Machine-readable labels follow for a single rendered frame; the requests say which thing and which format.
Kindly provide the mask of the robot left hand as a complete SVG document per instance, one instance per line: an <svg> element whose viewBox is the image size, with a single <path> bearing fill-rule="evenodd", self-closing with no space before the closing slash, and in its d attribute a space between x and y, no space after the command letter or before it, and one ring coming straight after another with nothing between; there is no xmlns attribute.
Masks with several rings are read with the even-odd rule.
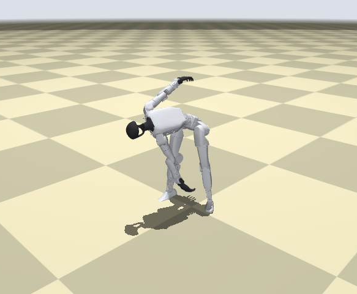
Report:
<svg viewBox="0 0 357 294"><path fill-rule="evenodd" d="M177 184L178 186L180 186L181 189L185 190L186 192L193 192L195 190L189 188L189 186L187 186L186 184L184 184L184 180L182 178L179 179L180 184Z"/></svg>

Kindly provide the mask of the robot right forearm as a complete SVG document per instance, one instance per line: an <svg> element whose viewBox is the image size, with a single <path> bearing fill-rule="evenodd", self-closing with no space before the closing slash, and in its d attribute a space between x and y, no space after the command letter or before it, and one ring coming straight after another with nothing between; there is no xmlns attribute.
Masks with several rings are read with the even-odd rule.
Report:
<svg viewBox="0 0 357 294"><path fill-rule="evenodd" d="M180 84L178 84L178 80L180 80L179 78L175 78L173 80L172 83L170 83L167 87L165 87L163 90L161 90L157 96L159 94L161 94L162 92L165 92L167 95L170 95L172 91L174 91Z"/></svg>

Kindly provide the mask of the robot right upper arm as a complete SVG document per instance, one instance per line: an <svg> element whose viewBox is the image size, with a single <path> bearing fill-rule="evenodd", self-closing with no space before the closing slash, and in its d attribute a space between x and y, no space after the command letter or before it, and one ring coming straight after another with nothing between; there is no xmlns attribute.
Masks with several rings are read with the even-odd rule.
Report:
<svg viewBox="0 0 357 294"><path fill-rule="evenodd" d="M163 102L167 98L168 98L167 94L165 92L162 92L158 96L156 96L153 99L151 99L144 106L144 109L143 109L144 114L147 114L148 111L153 110L154 108L156 108L158 106L158 104L160 104L161 101Z"/></svg>

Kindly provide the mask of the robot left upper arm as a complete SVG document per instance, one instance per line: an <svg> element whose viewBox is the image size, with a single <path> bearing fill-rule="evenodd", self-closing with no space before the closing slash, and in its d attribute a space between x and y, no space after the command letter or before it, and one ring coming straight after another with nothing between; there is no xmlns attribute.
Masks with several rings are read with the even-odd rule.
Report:
<svg viewBox="0 0 357 294"><path fill-rule="evenodd" d="M161 148L162 152L164 153L164 155L167 157L167 159L171 160L173 162L173 164L176 162L176 159L173 155L173 152L168 144L168 138L166 135L164 135L163 133L161 134L157 134L156 135L156 142L158 144L158 146ZM166 159L166 160L167 160Z"/></svg>

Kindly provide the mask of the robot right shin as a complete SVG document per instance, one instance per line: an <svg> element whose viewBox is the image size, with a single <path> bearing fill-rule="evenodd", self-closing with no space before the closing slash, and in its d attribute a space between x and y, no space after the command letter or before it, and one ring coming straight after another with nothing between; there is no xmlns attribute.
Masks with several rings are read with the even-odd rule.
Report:
<svg viewBox="0 0 357 294"><path fill-rule="evenodd" d="M176 164L176 163L174 163L174 164ZM178 171L179 171L181 165L177 164L177 166L178 166ZM167 191L168 191L168 193L172 192L174 182L175 182L175 180L172 177L171 171L169 168L167 168L167 188L168 188L168 190L166 189L166 192Z"/></svg>

